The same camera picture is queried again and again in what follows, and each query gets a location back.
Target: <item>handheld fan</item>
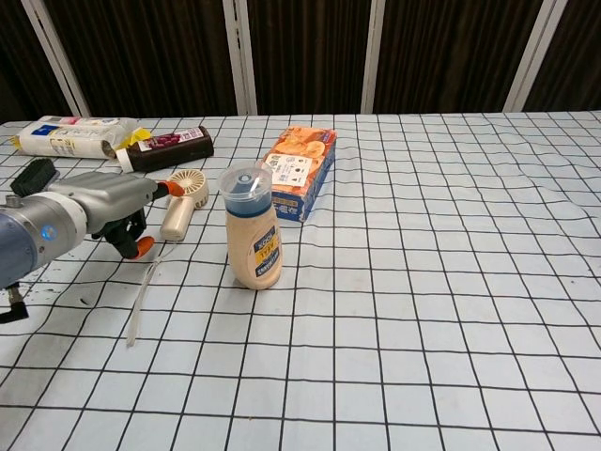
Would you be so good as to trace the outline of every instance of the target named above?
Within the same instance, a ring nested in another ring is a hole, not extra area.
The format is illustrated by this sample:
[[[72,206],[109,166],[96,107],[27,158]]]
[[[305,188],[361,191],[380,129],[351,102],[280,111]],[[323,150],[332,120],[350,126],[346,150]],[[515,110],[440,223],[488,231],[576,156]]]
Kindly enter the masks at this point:
[[[162,221],[161,236],[167,241],[182,241],[194,209],[202,208],[208,201],[208,182],[197,169],[184,169],[169,178],[184,189],[182,197],[171,199],[167,215]]]

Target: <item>white strap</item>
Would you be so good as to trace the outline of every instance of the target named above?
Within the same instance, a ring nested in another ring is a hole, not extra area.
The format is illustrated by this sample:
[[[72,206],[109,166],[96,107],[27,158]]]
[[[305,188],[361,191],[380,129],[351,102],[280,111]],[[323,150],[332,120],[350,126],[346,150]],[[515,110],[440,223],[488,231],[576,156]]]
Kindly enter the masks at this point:
[[[125,148],[120,148],[115,152],[116,158],[119,160],[119,164],[121,164],[121,169],[123,172],[133,172],[133,166],[131,165],[130,155]]]
[[[140,310],[142,310],[142,302],[145,298],[148,285],[150,285],[150,281],[152,280],[152,276],[162,263],[162,260],[171,254],[175,248],[176,246],[172,246],[169,252],[167,252],[164,256],[160,255],[156,257],[146,273],[144,282],[142,282],[142,286],[140,286],[140,290],[138,291],[138,296],[135,298],[135,302],[133,303],[133,310],[131,311],[130,329],[128,330],[128,339],[126,341],[128,348],[135,344],[135,340],[138,337],[138,329],[140,327]]]

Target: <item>orange cracker box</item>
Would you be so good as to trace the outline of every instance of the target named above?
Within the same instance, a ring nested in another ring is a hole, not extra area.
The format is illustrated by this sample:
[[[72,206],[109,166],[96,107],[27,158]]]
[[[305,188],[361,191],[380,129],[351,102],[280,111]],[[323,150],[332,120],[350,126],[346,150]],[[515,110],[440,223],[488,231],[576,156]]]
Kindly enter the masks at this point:
[[[264,162],[273,171],[272,200],[279,218],[304,222],[335,158],[336,131],[288,127]]]

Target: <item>squeeze bottle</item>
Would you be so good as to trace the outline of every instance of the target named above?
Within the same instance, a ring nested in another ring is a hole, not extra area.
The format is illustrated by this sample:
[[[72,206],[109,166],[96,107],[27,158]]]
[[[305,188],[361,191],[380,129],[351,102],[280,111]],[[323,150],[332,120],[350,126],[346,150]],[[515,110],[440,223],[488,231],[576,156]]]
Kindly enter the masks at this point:
[[[213,142],[200,125],[183,132],[163,134],[120,148],[116,157],[123,172],[152,172],[213,156]]]
[[[270,167],[233,164],[220,176],[219,187],[225,201],[227,252],[234,274],[248,288],[271,287],[282,271],[282,240],[271,204]]]

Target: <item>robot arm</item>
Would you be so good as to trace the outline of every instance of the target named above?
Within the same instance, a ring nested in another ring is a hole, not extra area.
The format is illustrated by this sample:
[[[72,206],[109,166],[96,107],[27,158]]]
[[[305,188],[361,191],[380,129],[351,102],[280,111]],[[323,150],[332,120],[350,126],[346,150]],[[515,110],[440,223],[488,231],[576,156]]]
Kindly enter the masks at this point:
[[[0,206],[0,288],[11,311],[0,323],[26,318],[18,281],[78,246],[87,233],[104,237],[124,258],[139,258],[154,240],[144,237],[144,205],[168,194],[183,195],[174,182],[132,175],[86,173],[51,184],[43,193],[7,196]]]

